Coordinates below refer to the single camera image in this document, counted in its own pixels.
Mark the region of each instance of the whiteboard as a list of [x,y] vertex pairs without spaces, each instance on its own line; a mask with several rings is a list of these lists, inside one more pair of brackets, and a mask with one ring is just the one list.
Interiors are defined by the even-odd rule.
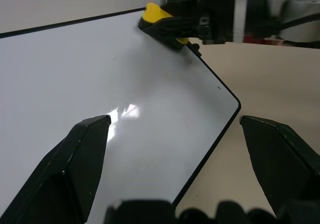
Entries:
[[112,124],[88,223],[116,200],[186,190],[240,103],[187,47],[141,32],[141,14],[0,39],[0,213],[74,124],[102,114]]

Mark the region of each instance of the white board surface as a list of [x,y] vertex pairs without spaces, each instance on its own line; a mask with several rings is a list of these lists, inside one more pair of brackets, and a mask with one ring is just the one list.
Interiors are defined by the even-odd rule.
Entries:
[[141,12],[0,39],[0,214],[82,119],[110,114],[88,220],[119,199],[173,201],[237,112],[188,48],[137,28]]

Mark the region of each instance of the black cable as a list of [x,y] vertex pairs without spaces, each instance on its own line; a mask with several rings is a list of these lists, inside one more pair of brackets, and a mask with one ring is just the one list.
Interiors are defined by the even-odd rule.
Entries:
[[280,25],[280,30],[286,29],[286,28],[291,28],[294,26],[298,26],[300,24],[304,24],[304,23],[309,23],[312,21],[317,21],[320,20],[320,13],[316,13],[316,14],[312,14],[312,15],[308,15],[302,18],[298,18],[292,21],[289,21],[287,23],[283,23]]

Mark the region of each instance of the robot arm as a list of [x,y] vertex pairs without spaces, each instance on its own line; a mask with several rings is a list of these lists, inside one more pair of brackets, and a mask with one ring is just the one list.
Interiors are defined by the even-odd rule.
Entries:
[[253,42],[320,47],[320,0],[184,0],[162,6],[150,3],[139,28],[176,49],[188,42],[180,38],[188,37],[197,37],[203,44]]

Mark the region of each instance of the black mechanical part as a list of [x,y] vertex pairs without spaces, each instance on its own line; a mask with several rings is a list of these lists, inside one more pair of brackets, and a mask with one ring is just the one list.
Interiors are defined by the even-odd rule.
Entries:
[[40,161],[0,223],[85,223],[99,185],[110,124],[109,115],[76,124]]
[[279,26],[280,30],[291,28],[294,26],[298,26],[300,24],[309,23],[313,21],[319,21],[320,20],[320,13],[311,14],[302,18],[298,18],[292,21],[289,21],[287,23],[283,23]]
[[177,38],[196,37],[203,44],[221,44],[233,40],[234,4],[234,0],[170,1],[161,9],[173,17],[153,24],[141,19],[138,27],[175,49],[183,47],[174,43]]
[[175,209],[165,201],[128,201],[108,208],[104,224],[318,224],[320,201],[292,201],[281,209],[276,219],[272,214],[254,209],[247,214],[235,202],[219,203],[215,218],[197,209],[184,211],[175,218]]
[[295,42],[285,42],[288,46],[302,47],[302,48],[318,48],[320,49],[320,41],[309,42],[309,43],[295,43]]
[[254,173],[277,217],[290,200],[320,200],[320,156],[288,125],[242,116]]
[[188,43],[187,47],[198,57],[201,57],[202,54],[199,52],[200,45],[197,43]]
[[261,39],[279,33],[279,24],[270,15],[268,0],[247,0],[246,9],[246,35]]

